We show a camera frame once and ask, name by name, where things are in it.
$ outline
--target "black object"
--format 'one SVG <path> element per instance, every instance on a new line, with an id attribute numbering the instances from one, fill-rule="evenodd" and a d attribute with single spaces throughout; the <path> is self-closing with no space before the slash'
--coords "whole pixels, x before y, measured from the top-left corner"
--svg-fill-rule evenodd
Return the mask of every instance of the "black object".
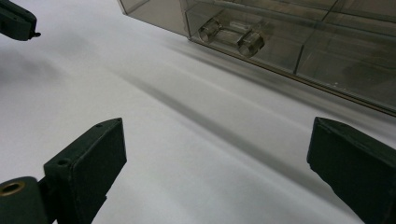
<path id="1" fill-rule="evenodd" d="M 366 224 L 396 223 L 396 151 L 344 123 L 316 118 L 307 161 Z"/>
<path id="2" fill-rule="evenodd" d="M 0 222 L 92 223 L 125 163 L 122 120 L 96 124 L 44 164 L 38 183 L 21 177 L 0 185 Z"/>
<path id="3" fill-rule="evenodd" d="M 0 0 L 0 33 L 16 40 L 41 36 L 35 32 L 37 18 L 8 0 Z"/>

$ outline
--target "white surface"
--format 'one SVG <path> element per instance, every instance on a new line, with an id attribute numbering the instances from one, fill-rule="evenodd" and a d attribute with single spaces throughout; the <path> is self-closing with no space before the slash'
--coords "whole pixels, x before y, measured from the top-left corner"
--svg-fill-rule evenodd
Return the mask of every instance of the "white surface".
<path id="1" fill-rule="evenodd" d="M 395 118 L 123 16 L 116 0 L 14 2 L 42 36 L 0 36 L 0 182 L 43 177 L 122 117 L 128 163 L 94 223 L 361 223 L 306 163 L 313 120 L 396 147 Z"/>

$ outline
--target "white table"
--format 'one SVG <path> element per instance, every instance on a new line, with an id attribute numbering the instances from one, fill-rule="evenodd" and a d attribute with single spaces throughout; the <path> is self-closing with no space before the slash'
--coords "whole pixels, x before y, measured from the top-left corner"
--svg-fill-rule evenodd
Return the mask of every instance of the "white table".
<path id="1" fill-rule="evenodd" d="M 0 36 L 0 182 L 42 178 L 122 117 L 128 163 L 94 223 L 361 223 L 306 163 L 313 120 L 396 147 L 396 118 L 123 16 L 116 0 L 14 2 L 42 36 Z"/>

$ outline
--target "black mechanical part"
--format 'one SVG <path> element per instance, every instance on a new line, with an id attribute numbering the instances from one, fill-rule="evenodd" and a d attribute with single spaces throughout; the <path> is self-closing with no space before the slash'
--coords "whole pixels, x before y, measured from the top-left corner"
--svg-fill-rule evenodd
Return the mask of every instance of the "black mechanical part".
<path id="1" fill-rule="evenodd" d="M 41 36 L 35 32 L 37 18 L 30 11 L 0 0 L 0 33 L 12 39 L 26 41 Z"/>
<path id="2" fill-rule="evenodd" d="M 44 165 L 0 185 L 1 223 L 92 223 L 127 162 L 121 119 L 98 123 Z"/>
<path id="3" fill-rule="evenodd" d="M 316 118 L 307 161 L 366 224 L 396 223 L 396 151 L 344 123 Z"/>

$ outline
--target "screw hole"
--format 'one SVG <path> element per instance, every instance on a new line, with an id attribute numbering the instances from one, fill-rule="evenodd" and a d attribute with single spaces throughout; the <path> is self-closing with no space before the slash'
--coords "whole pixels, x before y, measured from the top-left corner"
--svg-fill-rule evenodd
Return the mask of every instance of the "screw hole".
<path id="1" fill-rule="evenodd" d="M 14 194 L 24 188 L 24 182 L 14 182 L 7 184 L 0 189 L 0 196 L 8 196 Z"/>
<path id="2" fill-rule="evenodd" d="M 62 160 L 58 161 L 58 165 L 60 165 L 60 166 L 67 165 L 68 163 L 69 163 L 68 159 L 62 159 Z"/>

